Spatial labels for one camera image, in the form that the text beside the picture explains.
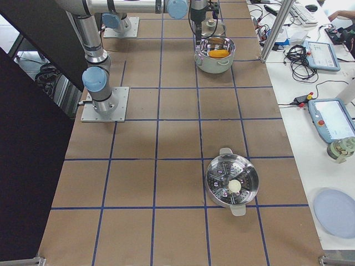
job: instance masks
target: hand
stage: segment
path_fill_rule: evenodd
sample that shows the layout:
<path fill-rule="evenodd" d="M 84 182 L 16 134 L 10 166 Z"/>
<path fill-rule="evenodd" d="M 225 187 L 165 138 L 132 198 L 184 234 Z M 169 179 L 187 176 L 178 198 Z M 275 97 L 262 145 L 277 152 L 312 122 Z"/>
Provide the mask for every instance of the hand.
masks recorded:
<path fill-rule="evenodd" d="M 339 15 L 339 11 L 334 12 L 328 17 L 329 21 L 332 22 L 334 19 L 338 17 L 338 15 Z"/>

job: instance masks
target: black panel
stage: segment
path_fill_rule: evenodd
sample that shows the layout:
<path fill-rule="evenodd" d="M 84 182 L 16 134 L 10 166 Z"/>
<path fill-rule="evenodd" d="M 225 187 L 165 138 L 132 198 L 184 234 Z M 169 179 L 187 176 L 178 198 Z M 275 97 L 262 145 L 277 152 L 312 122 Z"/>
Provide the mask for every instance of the black panel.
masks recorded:
<path fill-rule="evenodd" d="M 66 12 L 54 0 L 0 0 L 0 14 L 83 91 L 84 51 Z"/>
<path fill-rule="evenodd" d="M 73 123 L 0 49 L 0 261 L 36 256 Z"/>

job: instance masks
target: screen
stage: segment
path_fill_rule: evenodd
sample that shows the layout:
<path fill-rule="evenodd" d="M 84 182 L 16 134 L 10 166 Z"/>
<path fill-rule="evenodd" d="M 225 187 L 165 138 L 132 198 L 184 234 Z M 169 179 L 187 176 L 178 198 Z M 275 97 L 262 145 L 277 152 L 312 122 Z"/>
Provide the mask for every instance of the screen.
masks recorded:
<path fill-rule="evenodd" d="M 336 66 L 329 44 L 309 42 L 308 45 L 315 65 L 332 68 Z"/>
<path fill-rule="evenodd" d="M 352 121 L 348 120 L 338 101 L 319 101 L 315 106 L 321 113 L 332 139 L 355 136 Z"/>

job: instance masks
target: light blue plate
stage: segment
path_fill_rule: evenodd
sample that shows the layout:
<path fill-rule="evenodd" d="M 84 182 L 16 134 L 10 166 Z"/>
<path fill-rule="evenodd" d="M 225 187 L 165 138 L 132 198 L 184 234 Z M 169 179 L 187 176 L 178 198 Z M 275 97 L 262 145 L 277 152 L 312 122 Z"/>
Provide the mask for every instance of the light blue plate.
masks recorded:
<path fill-rule="evenodd" d="M 324 190 L 314 203 L 317 219 L 330 234 L 355 238 L 355 201 L 338 190 Z"/>

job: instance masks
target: keyboard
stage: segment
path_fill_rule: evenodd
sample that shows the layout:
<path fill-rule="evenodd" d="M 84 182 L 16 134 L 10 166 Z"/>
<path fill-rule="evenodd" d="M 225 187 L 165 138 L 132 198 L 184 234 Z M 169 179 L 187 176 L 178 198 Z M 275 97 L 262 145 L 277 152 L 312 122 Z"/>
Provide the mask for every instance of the keyboard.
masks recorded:
<path fill-rule="evenodd" d="M 300 3 L 294 2 L 290 13 L 297 17 L 304 27 L 313 27 L 318 24 L 318 20 Z"/>

